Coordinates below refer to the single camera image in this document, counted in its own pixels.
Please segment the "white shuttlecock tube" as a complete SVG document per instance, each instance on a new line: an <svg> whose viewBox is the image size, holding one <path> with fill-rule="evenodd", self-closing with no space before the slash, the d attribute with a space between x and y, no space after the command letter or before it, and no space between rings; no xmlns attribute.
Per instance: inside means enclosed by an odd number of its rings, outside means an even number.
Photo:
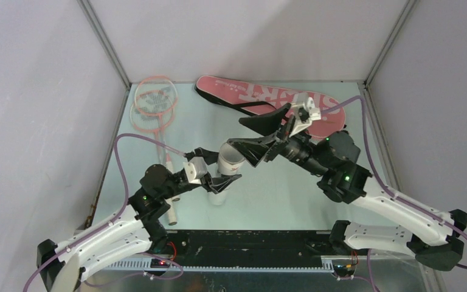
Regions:
<svg viewBox="0 0 467 292"><path fill-rule="evenodd" d="M244 164L244 156L233 146L224 143L219 150L218 155L218 170L220 176L232 176L239 172L240 167ZM215 206L220 206L225 203L230 186L223 189L220 193L208 193L209 202Z"/></svg>

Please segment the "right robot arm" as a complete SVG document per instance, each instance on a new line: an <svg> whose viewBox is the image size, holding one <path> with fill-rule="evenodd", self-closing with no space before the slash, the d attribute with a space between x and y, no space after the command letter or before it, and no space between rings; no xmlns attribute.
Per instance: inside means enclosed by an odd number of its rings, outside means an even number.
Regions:
<svg viewBox="0 0 467 292"><path fill-rule="evenodd" d="M233 138L228 144L252 166L283 156L318 176L318 188L331 201L370 210L393 222L392 226L369 226L338 220L329 237L333 252L397 252L439 271L450 271L461 261L464 244L457 229L466 227L466 212L440 212L387 187L376 174L357 163L361 151L346 131L336 131L313 143L305 131L292 134L297 121L290 117L282 123L285 113L285 109L279 109L240 119L259 137Z"/></svg>

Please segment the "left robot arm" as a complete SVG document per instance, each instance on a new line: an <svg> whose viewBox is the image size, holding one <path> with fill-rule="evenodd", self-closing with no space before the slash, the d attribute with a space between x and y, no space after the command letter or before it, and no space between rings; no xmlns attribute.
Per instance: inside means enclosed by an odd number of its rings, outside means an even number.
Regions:
<svg viewBox="0 0 467 292"><path fill-rule="evenodd" d="M219 194L240 178L245 158L228 144L218 152L197 148L175 172L171 164L150 166L140 189L98 225L55 243L37 247L37 265L47 291L74 291L96 272L134 254L162 254L168 234L159 218L171 209L173 197L202 187Z"/></svg>

